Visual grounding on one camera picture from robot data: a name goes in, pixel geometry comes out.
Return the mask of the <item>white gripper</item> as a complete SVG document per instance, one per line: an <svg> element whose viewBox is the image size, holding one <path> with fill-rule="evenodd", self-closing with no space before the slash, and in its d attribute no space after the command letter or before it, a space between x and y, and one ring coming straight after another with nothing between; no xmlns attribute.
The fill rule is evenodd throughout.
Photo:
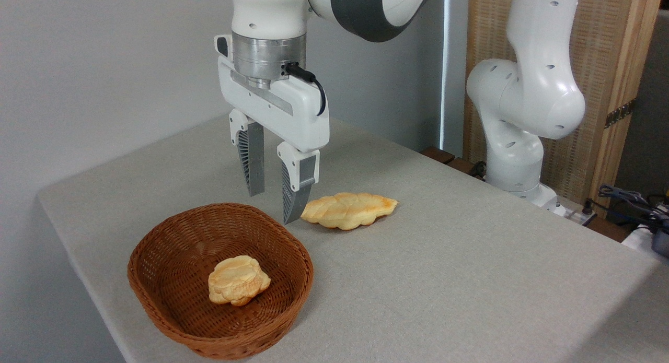
<svg viewBox="0 0 669 363"><path fill-rule="evenodd" d="M252 86L233 65L232 35L215 37L219 80L229 114L231 142L237 147L249 196L265 191L264 127L284 140L277 147L282 161L285 225L301 217L313 184L319 181L320 149L329 142L328 110L319 89L296 77L273 80L269 89Z"/></svg>

